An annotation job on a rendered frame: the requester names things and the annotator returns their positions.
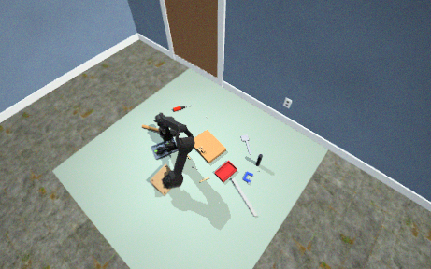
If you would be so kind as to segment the black cylinder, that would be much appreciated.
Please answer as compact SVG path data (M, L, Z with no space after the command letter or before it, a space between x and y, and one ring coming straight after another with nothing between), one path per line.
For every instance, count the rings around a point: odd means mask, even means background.
M263 158L263 155L262 155L262 154L259 154L258 159L257 159L257 162L256 162L256 166L259 166L259 165L260 165L260 162L261 162L262 158Z

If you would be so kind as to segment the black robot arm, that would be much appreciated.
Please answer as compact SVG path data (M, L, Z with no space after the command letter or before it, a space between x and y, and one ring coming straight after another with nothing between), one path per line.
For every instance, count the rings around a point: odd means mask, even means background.
M167 189L180 187L183 182L182 171L184 164L186 162L188 154L193 150L195 145L194 136L187 129L187 126L185 124L175 121L173 117L165 117L163 113L159 113L155 116L155 119L157 125L160 125L159 130L161 135L168 135L169 133L171 133L171 139L175 137L177 148L179 150L174 170L169 171L168 175L162 178L162 181L165 183ZM180 133L185 133L188 137L179 138Z

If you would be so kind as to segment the red shallow tray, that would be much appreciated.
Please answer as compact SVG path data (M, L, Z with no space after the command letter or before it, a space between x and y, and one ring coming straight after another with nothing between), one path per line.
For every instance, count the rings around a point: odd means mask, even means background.
M222 181L225 182L230 176L232 176L237 171L237 168L227 161L222 165L214 174Z

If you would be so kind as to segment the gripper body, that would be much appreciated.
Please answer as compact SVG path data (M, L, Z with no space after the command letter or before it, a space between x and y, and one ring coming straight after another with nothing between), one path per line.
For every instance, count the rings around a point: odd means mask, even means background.
M164 142L168 141L168 144L165 146L167 152L172 151L174 149L177 149L175 142L171 141L171 133L169 133L168 135L162 135L162 138L163 138Z

